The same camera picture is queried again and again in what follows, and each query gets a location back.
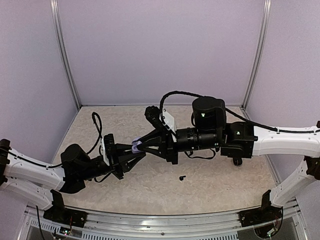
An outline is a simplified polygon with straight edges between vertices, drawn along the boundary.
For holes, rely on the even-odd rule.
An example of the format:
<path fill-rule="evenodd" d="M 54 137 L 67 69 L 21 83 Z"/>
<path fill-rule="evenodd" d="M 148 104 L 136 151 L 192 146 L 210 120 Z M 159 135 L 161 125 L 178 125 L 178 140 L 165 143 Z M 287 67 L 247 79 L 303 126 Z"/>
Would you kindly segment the lilac earbud charging case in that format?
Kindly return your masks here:
<path fill-rule="evenodd" d="M 138 149 L 138 145 L 140 145 L 142 142 L 138 139 L 135 138 L 132 143 L 131 143 L 131 151 L 133 154 L 138 154 L 138 153 L 142 153 L 143 151 Z"/>

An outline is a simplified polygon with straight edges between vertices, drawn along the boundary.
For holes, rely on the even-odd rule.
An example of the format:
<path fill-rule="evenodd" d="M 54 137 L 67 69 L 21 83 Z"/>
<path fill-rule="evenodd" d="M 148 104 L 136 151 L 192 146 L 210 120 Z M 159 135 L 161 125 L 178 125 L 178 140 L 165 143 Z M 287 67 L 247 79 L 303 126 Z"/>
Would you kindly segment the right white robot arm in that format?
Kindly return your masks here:
<path fill-rule="evenodd" d="M 299 155 L 298 168 L 279 186 L 267 191 L 256 210 L 256 218 L 266 222 L 302 188 L 320 178 L 320 127 L 279 128 L 252 122 L 240 117 L 228 123 L 222 99 L 195 95 L 192 102 L 192 127 L 176 129 L 174 118 L 164 107 L 150 106 L 146 119 L 154 130 L 133 142 L 134 152 L 146 152 L 176 164 L 178 154 L 193 151 L 219 152 L 232 158 L 236 165 L 242 159 L 264 155 Z"/>

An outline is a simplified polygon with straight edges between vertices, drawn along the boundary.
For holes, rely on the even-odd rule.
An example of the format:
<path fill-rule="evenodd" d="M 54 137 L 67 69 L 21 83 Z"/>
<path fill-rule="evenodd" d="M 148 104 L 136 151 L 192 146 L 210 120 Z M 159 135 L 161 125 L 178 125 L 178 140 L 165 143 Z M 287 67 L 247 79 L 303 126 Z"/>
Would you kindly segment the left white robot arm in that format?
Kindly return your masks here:
<path fill-rule="evenodd" d="M 144 152 L 132 152 L 131 145 L 109 144 L 102 155 L 90 158 L 78 145 L 68 146 L 56 165 L 25 156 L 11 148 L 10 141 L 0 141 L 0 189 L 26 199 L 41 210 L 49 210 L 57 221 L 70 218 L 70 211 L 58 203 L 62 193 L 75 194 L 86 181 L 106 179 L 113 174 L 119 180 L 142 158 Z"/>

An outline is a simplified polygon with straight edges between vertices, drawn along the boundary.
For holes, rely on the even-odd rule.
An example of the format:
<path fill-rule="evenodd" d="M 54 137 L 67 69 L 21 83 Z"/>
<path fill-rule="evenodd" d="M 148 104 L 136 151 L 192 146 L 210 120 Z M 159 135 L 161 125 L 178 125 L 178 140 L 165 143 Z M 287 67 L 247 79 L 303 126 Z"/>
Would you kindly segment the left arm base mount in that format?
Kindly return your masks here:
<path fill-rule="evenodd" d="M 56 223 L 83 228 L 88 213 L 65 207 L 61 193 L 53 189 L 50 192 L 52 194 L 52 206 L 44 211 L 43 217 Z"/>

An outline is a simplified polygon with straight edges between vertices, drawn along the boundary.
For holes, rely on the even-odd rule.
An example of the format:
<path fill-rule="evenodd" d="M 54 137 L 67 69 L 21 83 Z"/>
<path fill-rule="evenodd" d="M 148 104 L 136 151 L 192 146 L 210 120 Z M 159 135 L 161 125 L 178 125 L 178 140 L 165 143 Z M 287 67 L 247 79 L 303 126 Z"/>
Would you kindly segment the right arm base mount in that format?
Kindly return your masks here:
<path fill-rule="evenodd" d="M 272 206 L 270 200 L 271 190 L 262 195 L 261 206 L 249 210 L 242 210 L 238 213 L 242 227 L 259 225 L 283 216 L 283 207 Z"/>

